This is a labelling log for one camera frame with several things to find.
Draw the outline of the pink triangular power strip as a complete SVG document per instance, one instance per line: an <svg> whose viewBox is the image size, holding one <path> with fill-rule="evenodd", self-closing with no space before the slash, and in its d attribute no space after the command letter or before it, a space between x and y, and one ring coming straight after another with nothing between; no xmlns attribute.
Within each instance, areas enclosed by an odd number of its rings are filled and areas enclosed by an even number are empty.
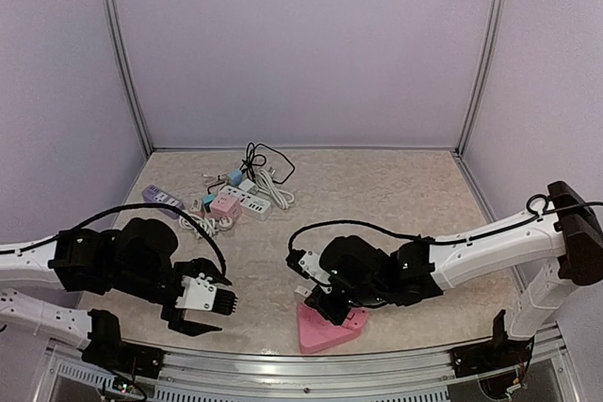
<svg viewBox="0 0 603 402"><path fill-rule="evenodd" d="M358 338L363 330L348 330L324 319L317 311L299 303L298 343L302 355L311 355Z"/></svg>

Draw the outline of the pink cube socket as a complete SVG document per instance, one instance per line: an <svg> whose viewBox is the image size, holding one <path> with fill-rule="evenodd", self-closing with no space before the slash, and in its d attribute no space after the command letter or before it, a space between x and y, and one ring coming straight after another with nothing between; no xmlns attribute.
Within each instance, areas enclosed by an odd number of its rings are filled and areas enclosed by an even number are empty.
<svg viewBox="0 0 603 402"><path fill-rule="evenodd" d="M209 205L209 215L215 220L237 221L241 216L240 201L234 196L219 194Z"/></svg>

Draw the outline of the purple power strip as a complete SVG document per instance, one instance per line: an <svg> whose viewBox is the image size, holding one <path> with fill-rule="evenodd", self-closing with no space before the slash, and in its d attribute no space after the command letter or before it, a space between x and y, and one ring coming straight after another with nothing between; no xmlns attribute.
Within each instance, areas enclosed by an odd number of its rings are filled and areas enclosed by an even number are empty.
<svg viewBox="0 0 603 402"><path fill-rule="evenodd" d="M156 185L148 185L141 192L142 198L146 203L161 203L170 206L174 206L181 211L185 210L184 203L171 195L170 193L162 190L160 187ZM180 215L176 212L173 212L170 209L156 208L159 212L164 214L165 216L171 218L172 220L178 220Z"/></svg>

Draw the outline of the pink plug adapter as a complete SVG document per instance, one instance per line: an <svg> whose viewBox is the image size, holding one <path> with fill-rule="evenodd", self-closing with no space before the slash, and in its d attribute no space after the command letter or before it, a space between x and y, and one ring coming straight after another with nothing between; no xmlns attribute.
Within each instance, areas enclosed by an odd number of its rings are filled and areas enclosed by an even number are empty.
<svg viewBox="0 0 603 402"><path fill-rule="evenodd" d="M368 321L369 311L366 308L352 308L342 327L348 330L362 330Z"/></svg>

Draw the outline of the white plug adapter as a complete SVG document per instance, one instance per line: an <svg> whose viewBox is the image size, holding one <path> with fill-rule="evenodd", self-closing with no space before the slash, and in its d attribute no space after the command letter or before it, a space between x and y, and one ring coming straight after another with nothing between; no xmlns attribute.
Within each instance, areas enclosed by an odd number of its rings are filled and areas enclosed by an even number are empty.
<svg viewBox="0 0 603 402"><path fill-rule="evenodd" d="M295 294L299 295L301 297L308 297L308 295L310 294L310 291L307 288L305 288L301 285L298 285L295 289Z"/></svg>

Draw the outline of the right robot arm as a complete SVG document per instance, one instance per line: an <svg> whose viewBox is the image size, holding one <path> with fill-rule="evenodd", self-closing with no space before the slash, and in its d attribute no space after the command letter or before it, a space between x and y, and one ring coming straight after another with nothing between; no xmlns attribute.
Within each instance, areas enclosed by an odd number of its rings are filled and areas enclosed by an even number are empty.
<svg viewBox="0 0 603 402"><path fill-rule="evenodd" d="M482 360L500 368L567 297L602 280L599 205L558 181L521 212L472 231L422 237L380 228L403 245L387 253L357 235L338 236L320 253L289 243L285 261L315 285L306 305L335 325L353 308L408 307L480 276L541 261L524 294L503 313L502 331L481 349Z"/></svg>

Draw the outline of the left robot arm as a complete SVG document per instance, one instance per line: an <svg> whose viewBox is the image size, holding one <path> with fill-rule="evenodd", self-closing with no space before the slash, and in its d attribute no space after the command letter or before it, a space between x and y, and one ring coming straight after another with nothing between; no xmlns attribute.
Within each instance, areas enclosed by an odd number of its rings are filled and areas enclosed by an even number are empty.
<svg viewBox="0 0 603 402"><path fill-rule="evenodd" d="M173 229L156 218L134 217L120 229L94 231L90 224L128 210L173 212L214 250L217 259L174 262ZM1 247L1 281L16 286L45 284L67 292L103 296L111 290L161 308L170 330L190 337L216 327L188 321L190 310L230 315L236 295L226 277L226 261L214 239L185 210L165 203L139 202L107 209L49 237Z"/></svg>

